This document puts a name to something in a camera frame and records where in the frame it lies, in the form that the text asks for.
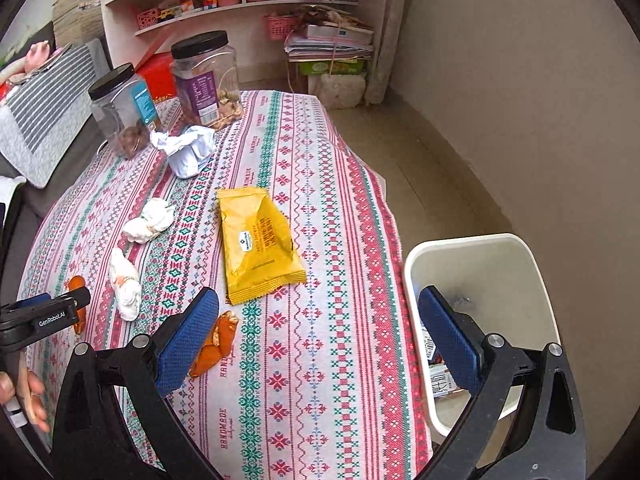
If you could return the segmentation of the person's hand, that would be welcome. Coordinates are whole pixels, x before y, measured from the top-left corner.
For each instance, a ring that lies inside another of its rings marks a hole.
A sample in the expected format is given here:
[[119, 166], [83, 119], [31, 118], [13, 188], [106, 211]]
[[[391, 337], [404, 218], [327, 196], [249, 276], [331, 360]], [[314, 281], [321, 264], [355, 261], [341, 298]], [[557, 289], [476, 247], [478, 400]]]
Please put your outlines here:
[[0, 382], [1, 404], [7, 404], [14, 399], [22, 401], [29, 422], [47, 434], [50, 431], [50, 425], [40, 399], [44, 393], [44, 385], [40, 378], [28, 368], [24, 351], [20, 353], [18, 361], [17, 385], [14, 385], [6, 372], [1, 373]]

